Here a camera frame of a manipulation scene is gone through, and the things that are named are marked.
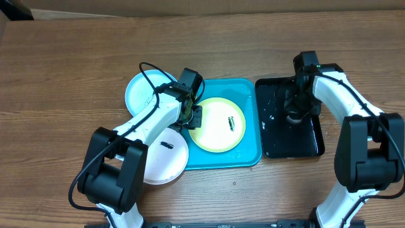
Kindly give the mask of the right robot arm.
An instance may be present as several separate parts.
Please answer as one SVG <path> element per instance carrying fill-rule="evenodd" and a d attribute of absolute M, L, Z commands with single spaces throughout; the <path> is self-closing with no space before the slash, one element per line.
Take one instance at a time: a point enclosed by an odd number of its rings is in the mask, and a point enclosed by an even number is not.
<path fill-rule="evenodd" d="M 337 182 L 312 213 L 316 227 L 350 227 L 370 199 L 392 200 L 404 189 L 382 195 L 404 180 L 404 119 L 384 113 L 349 83 L 335 63 L 295 65 L 294 88 L 285 95 L 286 119 L 294 124 L 319 114 L 324 104 L 341 124 L 334 158 Z"/>

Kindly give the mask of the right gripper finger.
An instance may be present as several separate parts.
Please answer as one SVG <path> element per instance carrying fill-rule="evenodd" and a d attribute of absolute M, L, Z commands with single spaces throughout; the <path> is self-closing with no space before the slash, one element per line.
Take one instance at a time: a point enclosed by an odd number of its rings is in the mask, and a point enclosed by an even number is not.
<path fill-rule="evenodd" d="M 321 112 L 321 101 L 299 102 L 300 118 L 302 122 L 307 117 L 318 116 Z"/>
<path fill-rule="evenodd" d="M 296 97 L 296 89 L 294 89 L 293 87 L 286 88 L 283 105 L 283 110 L 285 113 L 291 114 L 295 112 L 293 105 L 295 97 Z"/>

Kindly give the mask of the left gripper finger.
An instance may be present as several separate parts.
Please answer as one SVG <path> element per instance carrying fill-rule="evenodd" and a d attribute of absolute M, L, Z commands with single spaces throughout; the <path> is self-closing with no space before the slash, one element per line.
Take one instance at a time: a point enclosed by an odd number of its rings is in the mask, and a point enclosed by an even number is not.
<path fill-rule="evenodd" d="M 173 130 L 183 130 L 183 129 L 188 129 L 189 126 L 188 126 L 187 123 L 175 122 L 175 123 L 170 125 L 170 128 L 173 129 Z"/>
<path fill-rule="evenodd" d="M 192 118 L 187 123 L 188 129 L 200 128 L 202 125 L 203 108 L 199 105 L 192 107 Z"/>

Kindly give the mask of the green scrubbing sponge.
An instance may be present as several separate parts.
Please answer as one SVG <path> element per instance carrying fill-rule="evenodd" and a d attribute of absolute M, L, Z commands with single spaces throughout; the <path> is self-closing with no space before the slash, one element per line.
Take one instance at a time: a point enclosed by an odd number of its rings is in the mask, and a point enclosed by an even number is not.
<path fill-rule="evenodd" d="M 289 113 L 286 116 L 286 121 L 292 124 L 299 124 L 302 122 L 302 115 L 300 115 L 299 113 Z"/>

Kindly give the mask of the white pink-rimmed plate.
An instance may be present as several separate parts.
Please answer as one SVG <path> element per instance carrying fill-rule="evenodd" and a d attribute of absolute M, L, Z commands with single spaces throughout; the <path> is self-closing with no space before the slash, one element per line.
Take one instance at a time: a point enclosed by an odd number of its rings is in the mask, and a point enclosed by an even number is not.
<path fill-rule="evenodd" d="M 185 139 L 175 130 L 165 128 L 159 135 L 149 129 L 136 130 L 126 139 L 145 139 L 149 143 L 143 183 L 167 184 L 185 170 L 189 148 Z"/>

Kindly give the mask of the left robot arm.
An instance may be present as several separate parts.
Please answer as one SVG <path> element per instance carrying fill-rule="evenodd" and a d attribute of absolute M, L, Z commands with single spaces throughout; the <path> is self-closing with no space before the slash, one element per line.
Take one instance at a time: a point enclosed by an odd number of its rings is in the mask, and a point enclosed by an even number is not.
<path fill-rule="evenodd" d="M 137 198 L 150 145 L 169 126 L 201 126 L 196 85 L 170 82 L 153 87 L 146 106 L 127 123 L 92 135 L 81 171 L 71 187 L 104 213 L 109 227 L 142 227 Z"/>

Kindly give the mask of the yellow-green plate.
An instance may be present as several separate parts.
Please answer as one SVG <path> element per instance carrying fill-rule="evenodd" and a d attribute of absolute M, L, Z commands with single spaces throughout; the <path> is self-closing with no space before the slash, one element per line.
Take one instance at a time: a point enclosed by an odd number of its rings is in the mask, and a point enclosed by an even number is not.
<path fill-rule="evenodd" d="M 234 102 L 225 98 L 208 98 L 199 106 L 202 107 L 201 126 L 190 130 L 189 134 L 201 149 L 224 153 L 241 142 L 246 131 L 246 119 Z"/>

